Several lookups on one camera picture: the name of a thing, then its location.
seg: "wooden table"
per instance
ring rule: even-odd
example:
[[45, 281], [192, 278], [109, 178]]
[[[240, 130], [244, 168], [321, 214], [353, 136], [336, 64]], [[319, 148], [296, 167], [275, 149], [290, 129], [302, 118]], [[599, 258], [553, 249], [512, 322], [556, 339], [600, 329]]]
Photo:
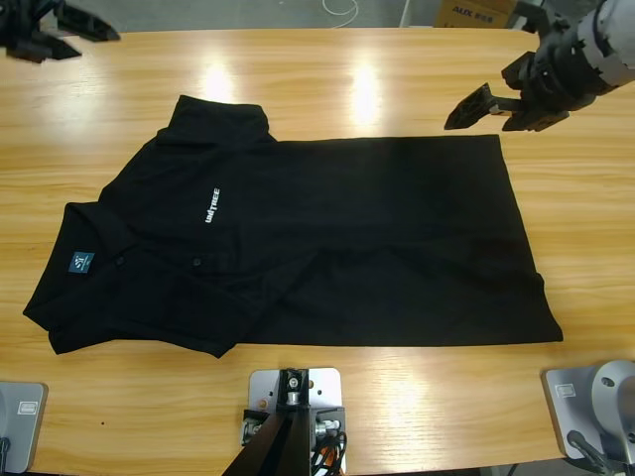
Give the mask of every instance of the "wooden table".
[[[238, 345], [220, 360], [161, 342], [56, 356], [21, 315], [68, 201], [93, 201], [167, 125], [179, 94], [261, 104], [279, 140], [431, 136], [537, 39], [511, 31], [142, 33], [78, 40], [82, 59], [0, 60], [0, 380], [50, 395], [34, 469], [219, 474], [239, 450], [256, 369], [333, 366], [350, 474], [559, 457], [539, 373], [635, 358], [635, 93], [624, 87], [503, 152], [564, 343], [463, 348]], [[498, 132], [487, 118], [468, 134]]]

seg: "cardboard box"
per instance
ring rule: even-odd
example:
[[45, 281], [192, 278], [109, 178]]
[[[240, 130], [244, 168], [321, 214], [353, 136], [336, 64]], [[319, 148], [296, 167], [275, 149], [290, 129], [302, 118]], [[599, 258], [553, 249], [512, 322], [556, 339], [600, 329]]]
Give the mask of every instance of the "cardboard box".
[[505, 28], [516, 0], [443, 0], [435, 27]]

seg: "white wire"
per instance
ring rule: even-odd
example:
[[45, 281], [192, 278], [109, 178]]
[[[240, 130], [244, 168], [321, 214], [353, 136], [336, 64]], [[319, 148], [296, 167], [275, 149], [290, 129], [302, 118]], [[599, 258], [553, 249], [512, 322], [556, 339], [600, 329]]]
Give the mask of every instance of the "white wire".
[[345, 27], [346, 25], [352, 23], [357, 18], [357, 15], [359, 15], [359, 4], [357, 4], [357, 0], [350, 0], [350, 1], [352, 2], [352, 7], [350, 7], [345, 12], [333, 12], [330, 8], [328, 8], [326, 6], [326, 0], [321, 0], [321, 6], [323, 7], [324, 10], [326, 10], [331, 15], [335, 15], [337, 17], [341, 17], [343, 15], [348, 15], [348, 14], [350, 14], [352, 12], [355, 12], [354, 15], [352, 17], [350, 17], [348, 20], [346, 20], [344, 23], [342, 23], [341, 25], [335, 25], [332, 28]]

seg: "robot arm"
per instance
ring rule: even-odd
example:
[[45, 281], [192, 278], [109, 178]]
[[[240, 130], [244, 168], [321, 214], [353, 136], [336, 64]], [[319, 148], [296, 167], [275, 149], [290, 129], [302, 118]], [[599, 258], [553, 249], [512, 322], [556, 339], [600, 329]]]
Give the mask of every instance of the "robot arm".
[[511, 116], [504, 131], [542, 131], [635, 79], [634, 0], [604, 0], [579, 23], [519, 1], [515, 13], [540, 46], [502, 71], [520, 99], [493, 96], [484, 84], [461, 101], [445, 123], [464, 129], [488, 114]]
[[0, 0], [0, 48], [6, 48], [9, 57], [32, 62], [81, 56], [63, 40], [40, 31], [40, 20], [51, 11], [61, 30], [92, 42], [119, 40], [106, 22], [64, 0]]

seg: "floor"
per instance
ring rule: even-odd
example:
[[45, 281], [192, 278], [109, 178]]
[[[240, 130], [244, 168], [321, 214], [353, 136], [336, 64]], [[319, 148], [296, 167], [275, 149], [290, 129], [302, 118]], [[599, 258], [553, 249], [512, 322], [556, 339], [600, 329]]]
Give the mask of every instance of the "floor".
[[[347, 11], [353, 0], [325, 0], [333, 11]], [[357, 0], [359, 14], [349, 27], [398, 27], [406, 0]], [[411, 0], [417, 25], [431, 25], [442, 0]], [[599, 0], [547, 0], [554, 8], [580, 18]], [[353, 13], [333, 16], [321, 0], [71, 0], [100, 15], [120, 32], [241, 28], [331, 28]], [[510, 466], [481, 470], [483, 476], [506, 476]], [[520, 464], [514, 476], [582, 476], [587, 473], [562, 460]]]

